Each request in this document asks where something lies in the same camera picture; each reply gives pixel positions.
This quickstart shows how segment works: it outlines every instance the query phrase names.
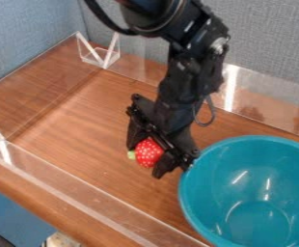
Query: blue bowl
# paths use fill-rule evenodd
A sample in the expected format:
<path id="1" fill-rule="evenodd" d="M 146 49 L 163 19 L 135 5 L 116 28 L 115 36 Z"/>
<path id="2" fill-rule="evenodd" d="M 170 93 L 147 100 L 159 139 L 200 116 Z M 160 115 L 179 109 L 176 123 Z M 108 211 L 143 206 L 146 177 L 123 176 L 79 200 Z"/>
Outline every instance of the blue bowl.
<path id="1" fill-rule="evenodd" d="M 216 143 L 182 177 L 179 201 L 215 246 L 299 246 L 299 143 L 270 136 Z"/>

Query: black robotic arm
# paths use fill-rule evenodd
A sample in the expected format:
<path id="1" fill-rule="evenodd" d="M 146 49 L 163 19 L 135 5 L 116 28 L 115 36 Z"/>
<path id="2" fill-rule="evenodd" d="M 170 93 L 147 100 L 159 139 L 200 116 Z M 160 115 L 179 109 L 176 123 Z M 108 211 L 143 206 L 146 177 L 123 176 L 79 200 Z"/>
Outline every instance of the black robotic arm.
<path id="1" fill-rule="evenodd" d="M 168 72 L 158 98 L 152 101 L 132 95 L 128 107 L 127 147 L 134 150 L 143 139 L 152 137 L 166 151 L 154 169 L 154 177 L 160 178 L 178 166 L 187 170 L 200 154 L 190 126 L 204 100 L 211 105 L 210 94 L 223 83 L 228 28 L 199 0 L 116 0 L 130 29 L 112 22 L 94 0 L 86 2 L 115 31 L 160 37 L 170 43 Z"/>

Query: wooden table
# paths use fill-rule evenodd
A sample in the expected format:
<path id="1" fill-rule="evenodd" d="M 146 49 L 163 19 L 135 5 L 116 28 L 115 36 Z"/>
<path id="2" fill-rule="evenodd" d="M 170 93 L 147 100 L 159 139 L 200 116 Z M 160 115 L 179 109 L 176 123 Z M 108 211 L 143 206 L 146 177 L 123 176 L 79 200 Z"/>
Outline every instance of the wooden table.
<path id="1" fill-rule="evenodd" d="M 0 81 L 0 131 L 64 171 L 206 242 L 179 207 L 182 172 L 176 170 L 156 180 L 151 170 L 127 158 L 131 94 L 155 98 L 154 85 L 164 67 L 148 62 L 151 85 L 83 64 L 75 45 L 75 40 L 64 42 Z M 204 108 L 200 119 L 206 118 Z M 202 148 L 246 134 L 276 135 L 299 142 L 299 136 L 223 110 L 218 110 L 214 125 L 194 125 L 192 133 Z M 87 246 L 138 246 L 1 166 L 0 192 Z"/>

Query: red strawberry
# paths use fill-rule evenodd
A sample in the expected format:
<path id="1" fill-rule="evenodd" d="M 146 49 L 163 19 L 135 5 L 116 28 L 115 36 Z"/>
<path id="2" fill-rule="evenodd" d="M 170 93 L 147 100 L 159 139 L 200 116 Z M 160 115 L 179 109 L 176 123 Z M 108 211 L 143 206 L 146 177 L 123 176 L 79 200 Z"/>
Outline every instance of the red strawberry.
<path id="1" fill-rule="evenodd" d="M 140 166 L 151 168 L 160 159 L 164 150 L 158 143 L 151 139 L 144 139 L 135 146 L 135 159 Z"/>

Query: gray wall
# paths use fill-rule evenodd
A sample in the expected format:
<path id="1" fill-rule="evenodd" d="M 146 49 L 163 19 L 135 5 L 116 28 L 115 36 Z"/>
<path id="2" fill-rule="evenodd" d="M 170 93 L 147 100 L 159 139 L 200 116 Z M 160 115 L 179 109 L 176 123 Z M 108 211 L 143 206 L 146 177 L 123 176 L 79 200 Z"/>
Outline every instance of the gray wall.
<path id="1" fill-rule="evenodd" d="M 299 1 L 295 0 L 204 0 L 231 28 L 230 64 L 271 74 L 299 83 Z M 99 0 L 106 11 L 122 21 L 114 0 Z M 83 4 L 90 37 L 107 44 L 110 30 L 95 20 Z M 147 58 L 164 61 L 167 44 L 146 42 L 146 51 L 124 38 L 127 51 L 146 53 Z"/>
<path id="2" fill-rule="evenodd" d="M 78 0 L 0 0 L 0 77 L 78 30 Z"/>

